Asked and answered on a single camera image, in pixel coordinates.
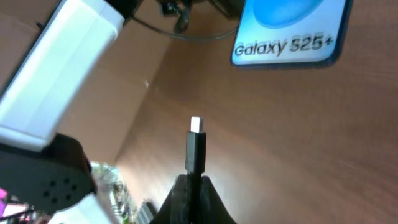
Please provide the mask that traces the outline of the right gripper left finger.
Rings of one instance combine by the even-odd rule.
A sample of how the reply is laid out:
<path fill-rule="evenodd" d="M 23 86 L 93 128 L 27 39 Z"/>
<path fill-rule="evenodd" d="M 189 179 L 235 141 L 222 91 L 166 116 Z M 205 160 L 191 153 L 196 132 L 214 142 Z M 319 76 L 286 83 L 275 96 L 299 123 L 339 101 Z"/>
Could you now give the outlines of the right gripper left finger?
<path fill-rule="evenodd" d="M 188 190 L 187 176 L 179 175 L 160 210 L 150 224 L 187 224 Z"/>

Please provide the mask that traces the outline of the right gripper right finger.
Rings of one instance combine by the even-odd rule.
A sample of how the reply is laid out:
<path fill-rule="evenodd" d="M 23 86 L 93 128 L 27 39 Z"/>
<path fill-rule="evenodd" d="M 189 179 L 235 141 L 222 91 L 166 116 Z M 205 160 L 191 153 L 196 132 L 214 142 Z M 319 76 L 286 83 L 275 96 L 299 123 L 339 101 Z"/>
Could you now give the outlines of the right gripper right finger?
<path fill-rule="evenodd" d="M 200 209 L 203 224 L 236 224 L 207 176 L 201 178 Z"/>

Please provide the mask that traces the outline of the blue Galaxy smartphone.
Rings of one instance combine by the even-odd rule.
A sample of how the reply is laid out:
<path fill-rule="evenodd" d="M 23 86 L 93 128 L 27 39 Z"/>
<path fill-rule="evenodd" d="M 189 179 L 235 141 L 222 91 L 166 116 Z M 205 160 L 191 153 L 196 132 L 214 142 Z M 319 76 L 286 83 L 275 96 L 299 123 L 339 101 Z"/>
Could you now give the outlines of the blue Galaxy smartphone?
<path fill-rule="evenodd" d="M 241 68 L 318 68 L 341 55 L 353 0 L 246 0 L 230 61 Z"/>

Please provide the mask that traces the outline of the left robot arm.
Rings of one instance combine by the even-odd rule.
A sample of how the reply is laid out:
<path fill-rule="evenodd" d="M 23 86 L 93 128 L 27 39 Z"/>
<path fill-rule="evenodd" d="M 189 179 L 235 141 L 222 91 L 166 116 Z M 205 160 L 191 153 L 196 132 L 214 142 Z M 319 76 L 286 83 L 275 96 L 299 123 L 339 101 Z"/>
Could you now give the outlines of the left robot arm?
<path fill-rule="evenodd" d="M 61 0 L 1 95 L 1 188 L 62 223 L 116 223 L 59 124 L 139 1 Z"/>

